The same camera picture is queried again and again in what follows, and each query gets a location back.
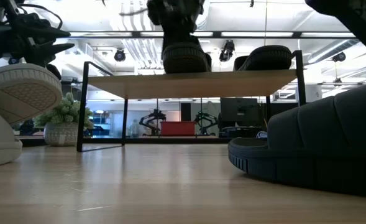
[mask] shoe sole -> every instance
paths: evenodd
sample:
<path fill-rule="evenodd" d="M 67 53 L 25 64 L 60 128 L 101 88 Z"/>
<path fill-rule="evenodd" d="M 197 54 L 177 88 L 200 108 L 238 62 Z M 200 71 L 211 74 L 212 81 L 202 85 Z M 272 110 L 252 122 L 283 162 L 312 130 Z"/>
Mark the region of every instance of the shoe sole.
<path fill-rule="evenodd" d="M 242 57 L 236 59 L 234 70 L 282 70 L 289 69 L 291 65 L 292 53 L 289 48 L 280 45 L 270 45 L 255 49 L 246 57 L 242 66 L 238 67 Z"/>
<path fill-rule="evenodd" d="M 0 115 L 9 124 L 38 116 L 61 99 L 61 83 L 48 70 L 21 63 L 0 68 Z"/>
<path fill-rule="evenodd" d="M 210 72 L 211 70 L 201 47 L 191 43 L 168 46 L 163 51 L 163 67 L 166 74 Z"/>
<path fill-rule="evenodd" d="M 4 143 L 0 148 L 0 165 L 16 160 L 22 153 L 22 143 L 15 139 L 14 143 Z"/>
<path fill-rule="evenodd" d="M 366 196 L 366 156 L 347 153 L 271 151 L 267 146 L 228 146 L 228 158 L 252 177 L 297 187 Z"/>

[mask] black metal table leg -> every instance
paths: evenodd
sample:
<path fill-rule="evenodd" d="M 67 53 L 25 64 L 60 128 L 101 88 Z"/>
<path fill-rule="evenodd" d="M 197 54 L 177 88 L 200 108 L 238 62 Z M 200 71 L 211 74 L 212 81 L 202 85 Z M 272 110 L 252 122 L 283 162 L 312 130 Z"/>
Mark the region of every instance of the black metal table leg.
<path fill-rule="evenodd" d="M 265 109 L 266 109 L 266 117 L 267 117 L 267 122 L 268 122 L 271 118 L 271 99 L 270 99 L 270 96 L 265 97 Z"/>
<path fill-rule="evenodd" d="M 122 145 L 124 146 L 126 143 L 126 123 L 127 123 L 127 104 L 129 103 L 128 99 L 125 99 L 125 105 L 123 109 L 123 125 L 122 125 Z"/>
<path fill-rule="evenodd" d="M 203 113 L 203 109 L 202 109 L 202 97 L 201 97 L 201 113 Z M 203 119 L 201 119 L 201 128 L 199 130 L 199 133 L 201 133 L 201 134 L 202 134 L 202 132 L 201 132 L 202 127 L 203 127 Z"/>
<path fill-rule="evenodd" d="M 85 62 L 83 64 L 83 81 L 82 81 L 82 93 L 81 93 L 81 104 L 79 108 L 79 122 L 78 122 L 78 139 L 76 140 L 76 151 L 77 152 L 88 152 L 88 151 L 95 151 L 95 150 L 101 150 L 101 149 L 111 149 L 118 146 L 112 146 L 112 147 L 95 147 L 92 149 L 85 149 L 83 150 L 83 143 L 85 141 L 84 139 L 84 128 L 85 128 L 85 111 L 86 111 L 86 97 L 88 93 L 88 85 L 89 85 L 89 66 L 92 65 L 96 67 L 98 70 L 104 72 L 104 74 L 109 76 L 114 76 L 112 73 L 106 71 L 105 69 L 101 68 L 100 66 L 96 65 L 93 62 Z"/>
<path fill-rule="evenodd" d="M 159 111 L 159 99 L 157 98 L 157 111 Z M 159 127 L 158 127 L 158 125 L 159 125 L 159 119 L 157 118 L 157 132 L 156 132 L 156 134 L 157 134 L 157 136 L 158 136 L 158 138 L 160 138 L 160 133 L 159 133 Z"/>
<path fill-rule="evenodd" d="M 81 93 L 81 104 L 79 108 L 79 123 L 78 123 L 78 139 L 76 140 L 76 151 L 82 152 L 83 147 L 83 129 L 85 128 L 85 111 L 86 111 L 86 95 L 88 93 L 89 82 L 89 63 L 83 64 L 83 82 Z"/>
<path fill-rule="evenodd" d="M 299 96 L 299 106 L 306 104 L 306 86 L 304 83 L 304 66 L 303 66 L 303 53 L 301 50 L 295 51 L 296 57 L 296 76 Z"/>

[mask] red box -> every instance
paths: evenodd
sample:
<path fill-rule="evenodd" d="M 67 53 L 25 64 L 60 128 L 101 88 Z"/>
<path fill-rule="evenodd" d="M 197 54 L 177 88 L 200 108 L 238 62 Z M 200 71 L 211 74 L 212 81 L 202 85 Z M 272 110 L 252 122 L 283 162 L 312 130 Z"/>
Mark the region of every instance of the red box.
<path fill-rule="evenodd" d="M 195 122 L 193 121 L 162 121 L 160 123 L 162 136 L 194 136 Z"/>

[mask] black shoe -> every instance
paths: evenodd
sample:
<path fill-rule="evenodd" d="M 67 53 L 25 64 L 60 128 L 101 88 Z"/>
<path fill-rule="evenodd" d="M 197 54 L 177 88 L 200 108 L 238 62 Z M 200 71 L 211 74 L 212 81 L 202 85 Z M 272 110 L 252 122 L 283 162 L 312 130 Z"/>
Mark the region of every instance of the black shoe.
<path fill-rule="evenodd" d="M 163 51 L 163 67 L 166 74 L 210 72 L 212 58 L 194 43 L 175 43 Z"/>
<path fill-rule="evenodd" d="M 289 48 L 281 45 L 263 46 L 255 49 L 249 56 L 237 57 L 234 71 L 284 70 L 292 63 Z"/>

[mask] camera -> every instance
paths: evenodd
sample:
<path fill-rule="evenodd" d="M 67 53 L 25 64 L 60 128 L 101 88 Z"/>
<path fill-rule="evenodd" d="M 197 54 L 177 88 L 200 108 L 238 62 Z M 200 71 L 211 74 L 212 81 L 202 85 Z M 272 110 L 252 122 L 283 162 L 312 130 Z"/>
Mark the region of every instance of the camera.
<path fill-rule="evenodd" d="M 117 62 L 123 62 L 126 59 L 124 49 L 117 49 L 116 53 L 115 53 L 115 56 L 114 56 L 114 59 Z"/>
<path fill-rule="evenodd" d="M 20 59 L 16 59 L 16 58 L 9 58 L 9 61 L 8 61 L 9 65 L 15 65 L 15 64 L 18 64 L 20 63 Z"/>
<path fill-rule="evenodd" d="M 345 60 L 345 53 L 341 52 L 335 56 L 333 56 L 332 61 L 334 62 L 342 62 Z"/>
<path fill-rule="evenodd" d="M 227 40 L 224 47 L 221 49 L 220 62 L 228 62 L 233 56 L 233 51 L 235 51 L 235 44 L 232 40 Z"/>

